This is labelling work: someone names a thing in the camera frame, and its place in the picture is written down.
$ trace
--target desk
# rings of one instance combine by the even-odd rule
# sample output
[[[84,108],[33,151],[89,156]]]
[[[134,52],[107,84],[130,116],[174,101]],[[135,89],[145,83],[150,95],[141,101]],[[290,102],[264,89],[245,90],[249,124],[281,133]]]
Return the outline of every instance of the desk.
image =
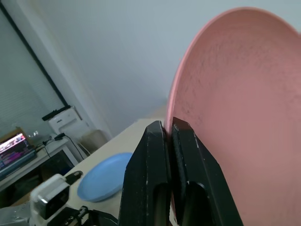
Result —
[[[106,143],[104,146],[95,151],[92,155],[87,157],[84,161],[80,162],[68,174],[77,170],[81,170],[84,175],[86,175],[95,165],[114,154],[134,152],[145,128],[156,120],[163,121],[162,118],[138,120],[133,125],[117,135],[115,138]],[[103,202],[85,202],[77,196],[78,186],[79,181],[77,181],[70,187],[70,198],[67,203],[69,206],[73,207],[74,209],[79,209],[81,206],[87,206],[89,209],[107,212],[118,218],[121,191]]]
[[[65,152],[66,156],[71,161],[71,163],[74,166],[76,166],[78,164],[78,162],[74,158],[71,151],[66,146],[68,141],[69,141],[68,139],[63,138],[62,140],[58,140],[58,141],[49,143],[46,146],[46,148],[51,157],[54,156],[55,154],[57,154],[59,151],[63,150]],[[12,174],[10,174],[9,176],[7,176],[6,178],[4,178],[3,180],[0,181],[0,192],[2,190],[4,190],[5,188],[7,188],[8,186],[10,186],[11,184],[13,184],[14,182],[16,182],[21,177],[25,176],[27,173],[29,173],[30,171],[32,171],[39,165],[41,165],[42,163],[44,163],[48,159],[49,159],[49,156],[47,155],[45,149],[44,148],[41,149],[37,153],[37,157],[35,159],[31,160],[26,165],[19,168],[18,170],[16,170],[15,172],[13,172]]]

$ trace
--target plate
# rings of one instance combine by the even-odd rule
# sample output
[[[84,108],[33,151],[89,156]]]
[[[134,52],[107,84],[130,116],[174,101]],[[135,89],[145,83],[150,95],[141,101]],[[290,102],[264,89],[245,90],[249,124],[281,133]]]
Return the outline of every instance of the plate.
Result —
[[[237,8],[194,38],[165,129],[187,121],[220,164],[245,226],[301,225],[301,39],[284,20]]]
[[[119,153],[92,168],[77,189],[78,196],[89,202],[99,202],[122,189],[124,173],[132,153]]]

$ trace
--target blue plate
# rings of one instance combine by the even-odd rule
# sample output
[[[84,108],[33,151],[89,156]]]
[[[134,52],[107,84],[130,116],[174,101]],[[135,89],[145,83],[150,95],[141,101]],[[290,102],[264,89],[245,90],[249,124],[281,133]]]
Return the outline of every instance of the blue plate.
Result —
[[[120,153],[96,165],[80,182],[77,195],[84,201],[99,202],[118,192],[131,157],[132,153]]]

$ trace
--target table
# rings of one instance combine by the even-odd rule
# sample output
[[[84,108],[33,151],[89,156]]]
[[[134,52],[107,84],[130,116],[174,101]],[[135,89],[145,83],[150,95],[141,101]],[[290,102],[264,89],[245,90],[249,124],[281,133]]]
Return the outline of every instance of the table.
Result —
[[[163,121],[163,118],[138,120],[123,132],[121,132],[119,135],[117,135],[115,138],[106,143],[104,146],[95,151],[92,155],[87,157],[84,161],[80,162],[68,174],[81,170],[84,175],[86,175],[95,165],[114,154],[134,152],[145,128],[156,120]],[[70,198],[67,202],[69,206],[74,209],[79,209],[81,206],[87,206],[89,209],[107,212],[118,218],[121,191],[103,202],[85,202],[77,196],[78,186],[79,181],[77,181],[70,187]]]
[[[71,163],[74,166],[76,166],[78,164],[78,161],[74,158],[73,154],[71,153],[71,151],[67,147],[66,144],[68,142],[69,142],[68,139],[63,138],[62,140],[58,140],[58,141],[54,141],[54,142],[49,143],[46,146],[46,148],[47,148],[47,151],[48,151],[50,157],[54,156],[59,151],[63,150],[64,153],[66,154],[66,156],[71,161]],[[4,178],[3,180],[0,181],[0,192],[2,190],[4,190],[5,188],[7,188],[8,186],[10,186],[11,184],[13,184],[14,182],[16,182],[21,177],[25,176],[27,173],[29,173],[33,169],[37,168],[39,165],[41,165],[42,163],[44,163],[48,159],[49,159],[49,156],[47,155],[45,149],[44,148],[41,149],[37,153],[37,157],[35,159],[31,160],[26,165],[19,168],[18,170],[16,170],[15,172],[13,172],[12,174],[10,174],[9,176],[7,176],[6,178]]]

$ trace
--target window blind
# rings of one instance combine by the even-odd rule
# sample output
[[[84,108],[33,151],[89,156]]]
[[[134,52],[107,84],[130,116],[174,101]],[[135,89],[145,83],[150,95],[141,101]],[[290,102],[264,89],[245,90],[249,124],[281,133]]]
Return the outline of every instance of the window blind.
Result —
[[[0,11],[0,137],[21,127],[28,135],[52,132],[41,118],[62,102]]]

